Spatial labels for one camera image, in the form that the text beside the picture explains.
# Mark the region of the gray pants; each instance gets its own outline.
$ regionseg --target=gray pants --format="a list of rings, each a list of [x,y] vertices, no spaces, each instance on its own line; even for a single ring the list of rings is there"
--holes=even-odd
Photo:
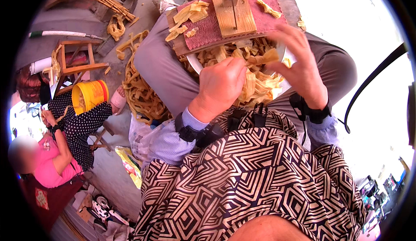
[[[166,13],[163,13],[146,39],[138,47],[134,65],[144,80],[153,88],[160,99],[175,117],[189,105],[199,92],[199,85],[184,70],[183,65],[165,41],[169,35]],[[328,95],[334,105],[344,97],[357,83],[357,71],[354,61],[341,48],[310,33],[306,33],[309,45],[318,65]],[[303,134],[302,122],[290,106],[289,97],[294,93],[288,89],[268,104],[286,114],[295,124],[299,135]]]

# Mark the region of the wooden stool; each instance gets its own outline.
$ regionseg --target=wooden stool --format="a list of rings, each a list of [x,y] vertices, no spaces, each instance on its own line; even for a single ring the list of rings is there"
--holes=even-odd
[[[109,132],[111,136],[114,135],[114,132],[113,132],[112,129],[110,129],[108,127],[108,124],[106,123],[106,121],[104,121],[103,127],[104,127],[104,129],[100,133],[95,132],[95,133],[91,134],[91,135],[93,135],[97,138],[95,140],[94,144],[90,145],[90,148],[91,148],[92,152],[94,152],[95,148],[106,148],[108,151],[112,151],[112,149],[110,148],[108,143],[104,139],[102,139],[102,137],[105,134],[105,132]]]
[[[61,74],[60,74],[58,85],[55,90],[55,96],[59,96],[60,94],[63,94],[72,90],[74,85],[81,80],[81,77],[85,74],[85,72],[89,70],[94,70],[94,69],[107,68],[109,66],[108,63],[95,63],[94,61],[94,55],[92,53],[92,44],[100,44],[101,42],[102,41],[98,39],[58,41],[58,44],[56,45],[55,50],[59,47],[59,45],[62,45],[60,50],[57,52],[57,60],[61,67]],[[71,60],[68,62],[68,65],[65,62],[65,45],[77,46],[74,54],[71,57]],[[88,49],[89,64],[83,63],[83,64],[78,64],[78,65],[71,65],[75,56],[82,49],[82,47],[85,47],[85,46]],[[78,76],[75,77],[75,81],[72,83],[72,85],[61,89],[61,87],[64,85],[66,77],[72,74],[78,74]]]

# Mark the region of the blue striped sleeve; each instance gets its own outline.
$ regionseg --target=blue striped sleeve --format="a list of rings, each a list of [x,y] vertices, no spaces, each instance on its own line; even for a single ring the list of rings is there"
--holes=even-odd
[[[182,113],[182,122],[184,126],[190,126],[192,129],[200,131],[204,129],[208,123],[202,123],[196,119],[188,108]],[[175,120],[161,129],[159,136],[154,140],[149,147],[149,158],[151,161],[159,159],[167,164],[180,166],[184,156],[187,155],[195,146],[193,142],[184,141],[179,137],[175,130]],[[142,168],[146,167],[148,162],[143,162]]]
[[[314,124],[309,120],[309,117],[306,118],[307,132],[311,141],[310,151],[326,144],[333,144],[339,147],[340,141],[335,129],[337,123],[338,121],[333,114],[325,117],[321,124]]]

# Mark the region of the scooter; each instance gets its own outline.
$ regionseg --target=scooter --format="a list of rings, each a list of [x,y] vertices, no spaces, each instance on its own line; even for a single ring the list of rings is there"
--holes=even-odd
[[[94,225],[103,231],[107,231],[106,221],[109,220],[110,216],[114,216],[121,223],[128,225],[130,227],[130,233],[134,231],[134,222],[129,222],[128,219],[124,219],[120,214],[118,214],[114,208],[109,206],[109,202],[106,197],[101,194],[98,194],[94,197],[92,201],[92,207],[83,207],[80,209],[80,212],[86,208],[86,210],[95,217]]]

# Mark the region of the metal blade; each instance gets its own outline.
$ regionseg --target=metal blade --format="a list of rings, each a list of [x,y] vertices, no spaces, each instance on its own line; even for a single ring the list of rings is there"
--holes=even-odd
[[[234,22],[236,24],[234,29],[236,30],[237,29],[237,18],[236,18],[236,10],[234,9],[234,0],[231,0],[231,4],[232,4],[232,12],[234,14]]]

